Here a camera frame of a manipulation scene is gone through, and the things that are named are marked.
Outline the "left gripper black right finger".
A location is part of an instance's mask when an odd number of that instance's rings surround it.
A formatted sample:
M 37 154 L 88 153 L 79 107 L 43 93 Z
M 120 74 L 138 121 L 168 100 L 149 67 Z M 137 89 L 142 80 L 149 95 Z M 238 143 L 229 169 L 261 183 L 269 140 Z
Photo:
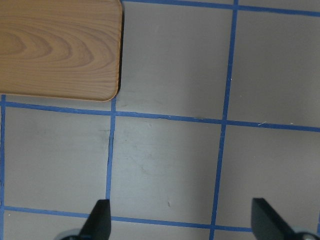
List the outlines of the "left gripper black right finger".
M 264 198 L 251 201 L 251 230 L 257 240 L 294 240 L 296 235 Z

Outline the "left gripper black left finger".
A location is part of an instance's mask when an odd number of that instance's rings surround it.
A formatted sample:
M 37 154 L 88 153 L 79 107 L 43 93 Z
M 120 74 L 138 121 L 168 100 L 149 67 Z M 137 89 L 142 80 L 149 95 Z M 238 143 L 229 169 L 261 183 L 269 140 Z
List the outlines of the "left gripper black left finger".
M 109 199 L 96 202 L 79 232 L 81 240 L 108 240 L 111 234 L 111 208 Z

